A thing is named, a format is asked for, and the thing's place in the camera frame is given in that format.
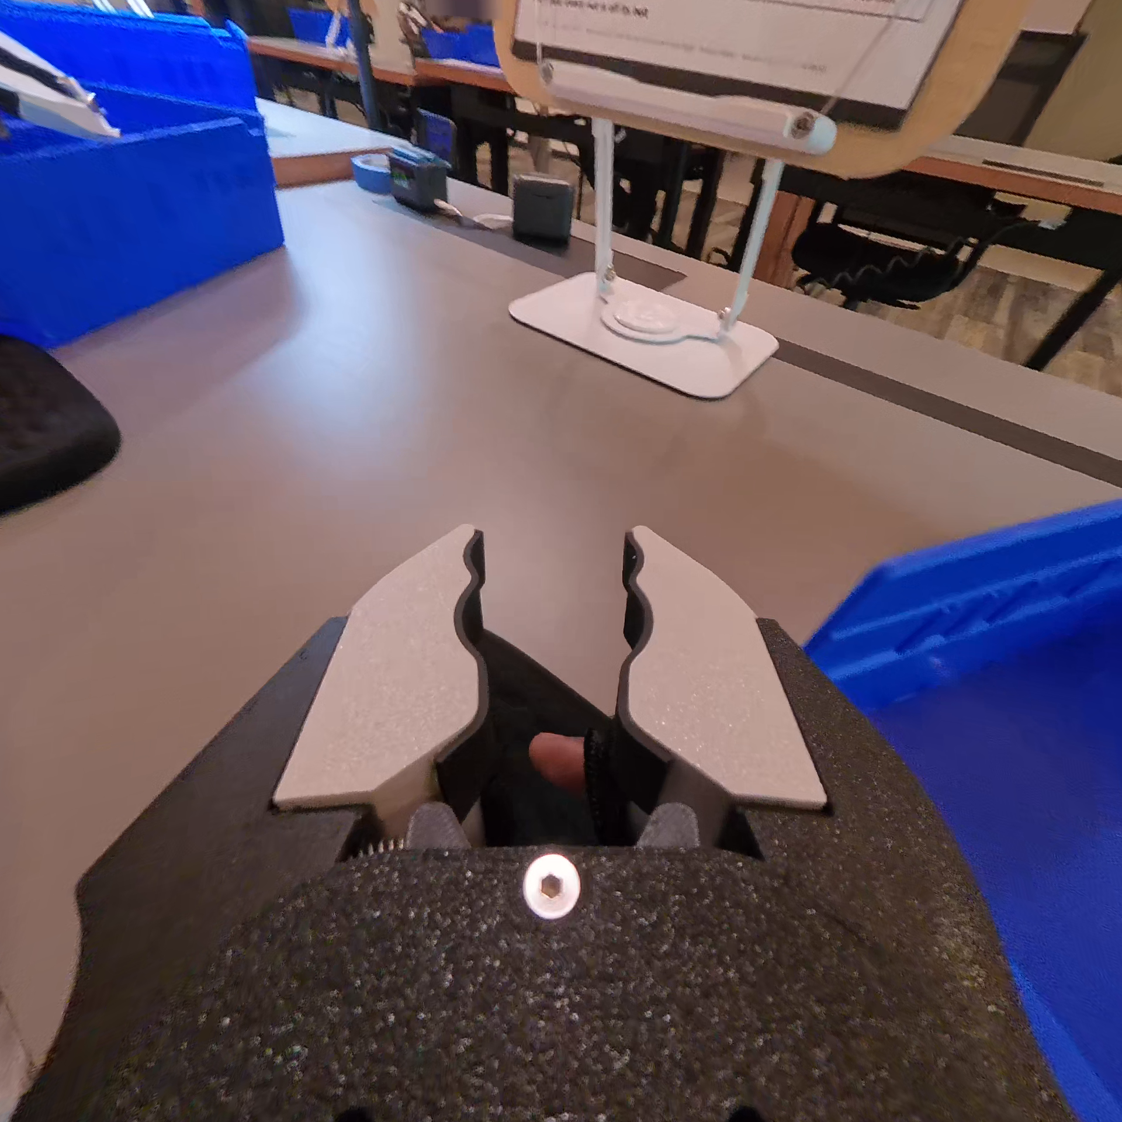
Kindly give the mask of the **wood-edged grey board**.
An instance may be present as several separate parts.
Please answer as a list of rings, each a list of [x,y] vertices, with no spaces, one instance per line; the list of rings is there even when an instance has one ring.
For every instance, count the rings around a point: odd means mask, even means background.
[[[256,110],[279,190],[352,180],[354,158],[410,145],[401,137],[260,97]]]

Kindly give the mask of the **blue divided plastic bin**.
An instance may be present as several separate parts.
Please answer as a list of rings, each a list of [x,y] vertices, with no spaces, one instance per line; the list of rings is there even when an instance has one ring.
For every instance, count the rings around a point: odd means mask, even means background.
[[[93,92],[117,138],[2,114],[1,332],[44,348],[284,244],[254,108]]]

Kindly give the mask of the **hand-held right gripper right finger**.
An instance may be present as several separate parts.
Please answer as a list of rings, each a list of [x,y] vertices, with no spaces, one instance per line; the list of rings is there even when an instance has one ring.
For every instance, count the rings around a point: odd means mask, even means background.
[[[733,809],[820,812],[828,794],[769,653],[761,619],[712,570],[650,527],[628,530],[613,770],[652,813],[698,821]]]

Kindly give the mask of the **small black and blue device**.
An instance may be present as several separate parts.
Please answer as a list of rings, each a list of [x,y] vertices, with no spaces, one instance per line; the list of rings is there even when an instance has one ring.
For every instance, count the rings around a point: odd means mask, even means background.
[[[451,165],[427,149],[395,146],[386,154],[388,193],[419,213],[437,213],[447,202]]]

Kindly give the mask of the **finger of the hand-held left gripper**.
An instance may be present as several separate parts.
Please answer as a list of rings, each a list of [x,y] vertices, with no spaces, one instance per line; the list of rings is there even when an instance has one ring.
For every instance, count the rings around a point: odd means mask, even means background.
[[[65,78],[63,89],[32,76],[2,76],[2,104],[13,102],[14,116],[67,136],[116,140],[121,136],[104,116],[92,92]]]

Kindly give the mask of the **wooden office desk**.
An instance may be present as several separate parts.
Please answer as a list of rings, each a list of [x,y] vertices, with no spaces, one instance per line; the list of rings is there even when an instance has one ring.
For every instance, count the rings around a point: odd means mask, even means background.
[[[841,177],[819,169],[784,168],[767,217],[758,279],[785,285],[795,237],[817,202],[848,205],[919,230],[984,238],[1006,217],[998,202],[1020,205],[1023,224],[991,245],[1043,257],[1098,276],[1119,275],[1119,162],[952,136],[899,172]]]

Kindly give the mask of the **dark grey box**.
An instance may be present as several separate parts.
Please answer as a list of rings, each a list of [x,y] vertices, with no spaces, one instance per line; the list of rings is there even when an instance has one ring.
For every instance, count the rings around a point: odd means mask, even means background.
[[[511,234],[519,242],[567,245],[574,202],[573,185],[561,177],[531,172],[514,177]]]

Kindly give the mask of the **black wrist rest pad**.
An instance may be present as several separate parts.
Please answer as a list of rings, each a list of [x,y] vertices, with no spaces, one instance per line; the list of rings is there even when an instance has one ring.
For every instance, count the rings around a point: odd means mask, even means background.
[[[1,337],[1,514],[63,494],[121,447],[116,419],[47,349]]]

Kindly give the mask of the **sign board on white stand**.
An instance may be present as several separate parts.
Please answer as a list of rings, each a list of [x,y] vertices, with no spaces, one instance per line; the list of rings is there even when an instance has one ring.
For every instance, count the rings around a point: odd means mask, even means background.
[[[593,134],[594,268],[514,300],[511,317],[685,396],[729,396],[777,349],[740,320],[781,173],[900,170],[988,90],[1030,2],[499,2],[517,94]],[[710,312],[617,275],[613,152],[636,128],[762,160],[737,284]]]

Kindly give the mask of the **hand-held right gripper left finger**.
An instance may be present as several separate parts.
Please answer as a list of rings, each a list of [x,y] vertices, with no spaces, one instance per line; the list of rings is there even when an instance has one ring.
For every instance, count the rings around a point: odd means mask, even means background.
[[[462,523],[356,599],[274,789],[276,809],[370,809],[379,824],[407,824],[442,799],[469,813],[478,794],[442,791],[438,759],[483,727],[486,673],[469,637],[482,544]]]

